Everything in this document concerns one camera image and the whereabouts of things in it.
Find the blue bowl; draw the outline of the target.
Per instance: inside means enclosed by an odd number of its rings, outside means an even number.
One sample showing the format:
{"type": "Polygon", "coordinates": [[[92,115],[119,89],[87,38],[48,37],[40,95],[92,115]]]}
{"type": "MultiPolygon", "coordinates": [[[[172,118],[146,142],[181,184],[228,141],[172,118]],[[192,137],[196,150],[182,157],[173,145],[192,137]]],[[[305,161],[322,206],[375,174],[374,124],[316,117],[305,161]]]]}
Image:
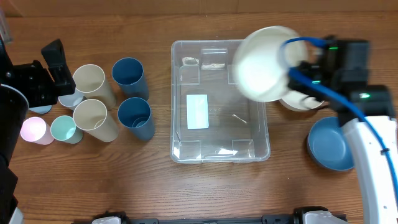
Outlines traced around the blue bowl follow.
{"type": "Polygon", "coordinates": [[[337,117],[318,120],[307,137],[307,151],[320,166],[335,171],[354,168],[354,160],[337,117]]]}

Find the small light blue cup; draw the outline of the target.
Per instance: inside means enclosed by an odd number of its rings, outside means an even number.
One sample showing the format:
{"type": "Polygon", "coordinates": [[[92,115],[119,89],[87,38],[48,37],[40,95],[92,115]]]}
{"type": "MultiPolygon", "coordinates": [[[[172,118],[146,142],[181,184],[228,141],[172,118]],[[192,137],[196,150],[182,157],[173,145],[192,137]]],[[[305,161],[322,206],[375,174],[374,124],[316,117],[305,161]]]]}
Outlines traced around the small light blue cup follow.
{"type": "Polygon", "coordinates": [[[39,106],[39,107],[30,108],[29,110],[32,112],[35,112],[37,114],[46,114],[51,109],[52,109],[52,105],[47,105],[47,106],[39,106]]]}

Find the small pink cup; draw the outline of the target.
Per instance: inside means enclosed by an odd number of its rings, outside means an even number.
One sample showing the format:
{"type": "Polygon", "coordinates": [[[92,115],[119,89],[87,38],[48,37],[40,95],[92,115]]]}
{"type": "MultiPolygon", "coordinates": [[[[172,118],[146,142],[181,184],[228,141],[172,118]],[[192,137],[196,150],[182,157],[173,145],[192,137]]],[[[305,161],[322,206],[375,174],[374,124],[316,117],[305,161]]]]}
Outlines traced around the small pink cup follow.
{"type": "Polygon", "coordinates": [[[20,135],[23,140],[41,145],[54,141],[50,126],[40,117],[31,117],[22,124],[20,135]]]}

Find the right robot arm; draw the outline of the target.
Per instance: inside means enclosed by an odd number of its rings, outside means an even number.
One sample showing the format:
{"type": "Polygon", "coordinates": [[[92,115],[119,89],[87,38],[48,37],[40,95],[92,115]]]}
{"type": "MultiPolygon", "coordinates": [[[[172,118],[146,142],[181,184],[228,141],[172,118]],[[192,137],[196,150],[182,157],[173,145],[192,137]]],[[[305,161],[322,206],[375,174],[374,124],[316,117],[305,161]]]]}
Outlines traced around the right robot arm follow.
{"type": "Polygon", "coordinates": [[[289,69],[288,87],[316,100],[325,100],[338,115],[351,148],[359,180],[366,223],[397,223],[397,116],[385,85],[370,85],[370,43],[363,39],[305,41],[321,49],[315,63],[288,65],[286,46],[280,59],[289,69]]]}

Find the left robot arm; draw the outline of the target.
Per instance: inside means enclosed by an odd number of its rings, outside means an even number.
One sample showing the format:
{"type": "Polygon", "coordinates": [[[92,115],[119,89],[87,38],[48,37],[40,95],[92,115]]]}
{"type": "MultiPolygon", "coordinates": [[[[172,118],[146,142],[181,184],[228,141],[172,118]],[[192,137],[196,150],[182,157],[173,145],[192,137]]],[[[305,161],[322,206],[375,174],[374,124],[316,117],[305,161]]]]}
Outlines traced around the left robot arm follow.
{"type": "Polygon", "coordinates": [[[13,65],[1,42],[1,223],[23,221],[14,196],[18,178],[9,164],[29,108],[54,105],[59,96],[75,92],[61,40],[46,45],[41,54],[48,68],[38,60],[13,65]]]}

